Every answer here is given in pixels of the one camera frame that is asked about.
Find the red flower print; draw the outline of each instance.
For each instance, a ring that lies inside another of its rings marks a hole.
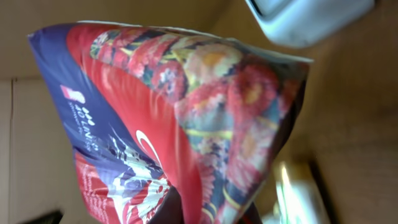
[[[109,44],[104,44],[98,52],[97,59],[104,63],[112,62],[112,46]]]
[[[188,56],[184,68],[201,84],[209,83],[227,75],[242,56],[242,52],[238,49],[225,44],[198,46]]]
[[[274,137],[275,129],[258,119],[235,125],[227,177],[242,192],[260,181]]]
[[[174,80],[166,83],[163,89],[167,94],[169,102],[175,103],[183,98],[187,89],[186,82],[185,77],[176,77]]]
[[[178,37],[174,35],[165,34],[145,40],[131,55],[127,65],[129,73],[141,78],[146,65],[154,69],[162,59],[164,52],[177,39]]]
[[[208,37],[204,35],[191,35],[180,38],[176,43],[173,44],[172,49],[183,49],[191,45],[204,42],[207,40],[214,39],[214,37]]]
[[[97,36],[97,38],[93,42],[93,45],[97,47],[101,47],[102,45],[104,45],[109,40],[110,32],[112,32],[112,30],[103,32],[101,35]]]
[[[164,81],[163,81],[163,72],[154,72],[154,76],[152,77],[152,80],[150,81],[152,83],[152,85],[154,86],[154,88],[158,88],[159,86],[161,86]]]
[[[278,79],[264,65],[248,65],[228,89],[227,109],[237,122],[259,116],[277,96]]]
[[[140,35],[148,31],[143,27],[128,27],[120,30],[120,34],[113,40],[113,47],[125,47],[131,44]]]
[[[213,182],[216,180],[216,177],[213,174],[214,169],[211,166],[205,166],[202,162],[198,163],[198,170],[202,187],[202,204],[204,205],[205,203],[210,203],[210,198],[213,195],[214,189]]]
[[[178,119],[184,119],[189,113],[200,111],[203,107],[207,107],[208,100],[215,97],[215,101],[225,101],[228,91],[228,83],[230,78],[220,78],[215,82],[200,85],[198,88],[190,92],[183,100],[175,105],[175,114]]]

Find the floral pattern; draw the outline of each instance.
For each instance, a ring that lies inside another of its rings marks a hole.
[[[123,27],[91,57],[163,96],[185,131],[202,183],[202,223],[231,223],[264,180],[271,143],[307,66],[256,55],[239,42],[170,29]]]

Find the white plastic object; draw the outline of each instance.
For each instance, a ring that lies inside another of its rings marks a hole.
[[[271,42],[308,47],[367,13],[374,0],[246,0]]]
[[[308,164],[281,162],[274,169],[282,224],[330,224]]]

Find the plastic bag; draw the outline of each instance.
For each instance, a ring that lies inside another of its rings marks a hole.
[[[182,29],[62,24],[29,40],[103,223],[148,223],[171,185],[185,223],[237,221],[308,72],[302,59]]]

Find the cardboard wall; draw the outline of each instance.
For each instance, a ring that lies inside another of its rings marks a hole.
[[[53,24],[101,20],[208,30],[228,0],[0,1],[0,79],[38,77],[26,36]]]
[[[315,59],[302,112],[277,161],[312,161],[332,223],[397,223],[398,1],[376,1],[367,15],[307,49],[263,38],[244,2],[231,0],[211,29],[266,49]],[[276,201],[270,174],[260,213]]]
[[[8,223],[11,81],[0,82],[0,223]]]
[[[72,148],[43,80],[14,82],[13,112],[9,223],[56,209],[61,223],[97,223],[81,199]]]

